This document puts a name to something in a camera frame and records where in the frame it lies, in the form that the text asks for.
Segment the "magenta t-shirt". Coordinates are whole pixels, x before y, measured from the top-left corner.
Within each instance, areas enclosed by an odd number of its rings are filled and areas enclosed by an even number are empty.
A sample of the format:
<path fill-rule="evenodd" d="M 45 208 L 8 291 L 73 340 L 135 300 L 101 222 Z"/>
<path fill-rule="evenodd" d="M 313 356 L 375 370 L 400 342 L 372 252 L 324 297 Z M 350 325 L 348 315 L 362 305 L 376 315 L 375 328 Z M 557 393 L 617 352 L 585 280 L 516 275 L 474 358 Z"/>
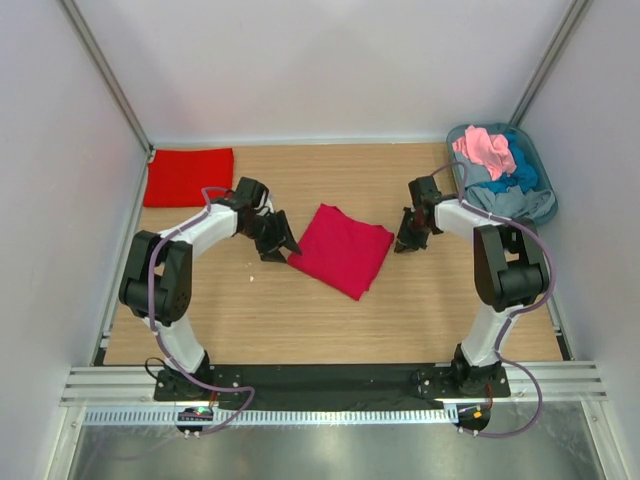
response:
<path fill-rule="evenodd" d="M 381 225 L 355 220 L 322 203 L 291 254 L 291 267 L 358 301 L 385 261 L 394 234 Z"/>

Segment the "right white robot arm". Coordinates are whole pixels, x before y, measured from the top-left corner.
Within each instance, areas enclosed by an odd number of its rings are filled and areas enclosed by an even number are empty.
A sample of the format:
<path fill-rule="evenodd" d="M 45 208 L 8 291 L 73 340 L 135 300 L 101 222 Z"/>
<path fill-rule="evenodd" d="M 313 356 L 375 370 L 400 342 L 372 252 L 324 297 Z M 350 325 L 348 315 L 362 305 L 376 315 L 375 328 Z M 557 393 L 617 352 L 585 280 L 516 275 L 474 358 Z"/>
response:
<path fill-rule="evenodd" d="M 411 205 L 403 209 L 396 253 L 424 250 L 431 235 L 442 233 L 471 243 L 474 286 L 482 306 L 456 346 L 445 381 L 461 395 L 482 395 L 498 379 L 502 344 L 513 325 L 550 291 L 547 252 L 528 219 L 498 217 L 444 195 L 432 176 L 418 177 L 408 188 Z"/>

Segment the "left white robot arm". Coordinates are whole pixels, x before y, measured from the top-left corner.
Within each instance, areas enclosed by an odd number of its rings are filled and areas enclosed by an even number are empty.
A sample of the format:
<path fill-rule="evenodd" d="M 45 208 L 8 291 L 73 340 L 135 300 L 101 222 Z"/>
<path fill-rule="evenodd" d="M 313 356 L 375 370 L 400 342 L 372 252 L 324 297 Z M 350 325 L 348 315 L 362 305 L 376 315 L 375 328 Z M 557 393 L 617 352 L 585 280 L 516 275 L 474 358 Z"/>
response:
<path fill-rule="evenodd" d="M 242 177 L 234 189 L 205 187 L 202 195 L 205 206 L 200 213 L 161 232 L 141 230 L 134 235 L 118 293 L 120 303 L 147 324 L 165 357 L 164 371 L 191 400 L 209 392 L 254 391 L 213 383 L 208 354 L 188 316 L 194 261 L 236 235 L 252 240 L 263 262 L 284 263 L 282 249 L 301 252 L 286 213 L 274 208 L 263 183 Z"/>

